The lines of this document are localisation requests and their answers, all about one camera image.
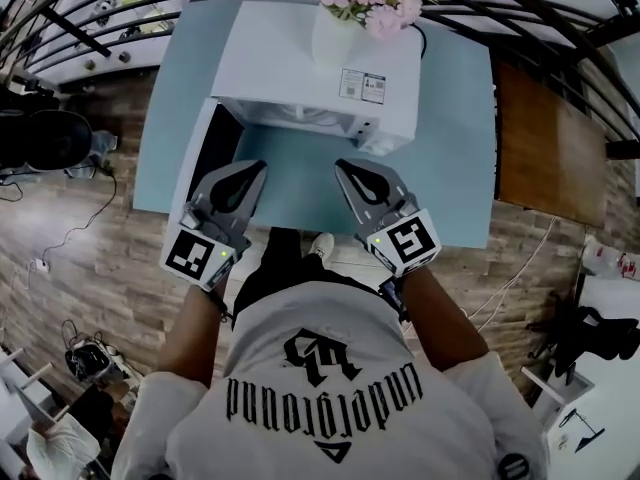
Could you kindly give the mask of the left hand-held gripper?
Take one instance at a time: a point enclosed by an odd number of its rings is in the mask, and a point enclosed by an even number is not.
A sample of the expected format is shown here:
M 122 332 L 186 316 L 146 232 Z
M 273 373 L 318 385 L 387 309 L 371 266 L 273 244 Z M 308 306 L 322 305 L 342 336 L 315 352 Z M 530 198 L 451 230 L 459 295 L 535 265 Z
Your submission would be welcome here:
M 263 160 L 233 162 L 205 175 L 199 194 L 169 221 L 160 266 L 212 291 L 251 246 L 244 232 L 266 176 Z

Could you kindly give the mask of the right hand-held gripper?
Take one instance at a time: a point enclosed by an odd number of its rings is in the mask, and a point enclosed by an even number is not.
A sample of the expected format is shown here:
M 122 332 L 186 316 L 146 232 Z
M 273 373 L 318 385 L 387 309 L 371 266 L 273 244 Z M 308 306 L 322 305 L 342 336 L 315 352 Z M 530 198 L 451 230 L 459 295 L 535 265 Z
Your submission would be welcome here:
M 441 251 L 428 211 L 411 191 L 392 187 L 392 169 L 365 159 L 338 159 L 335 175 L 359 223 L 356 237 L 395 278 L 426 265 Z

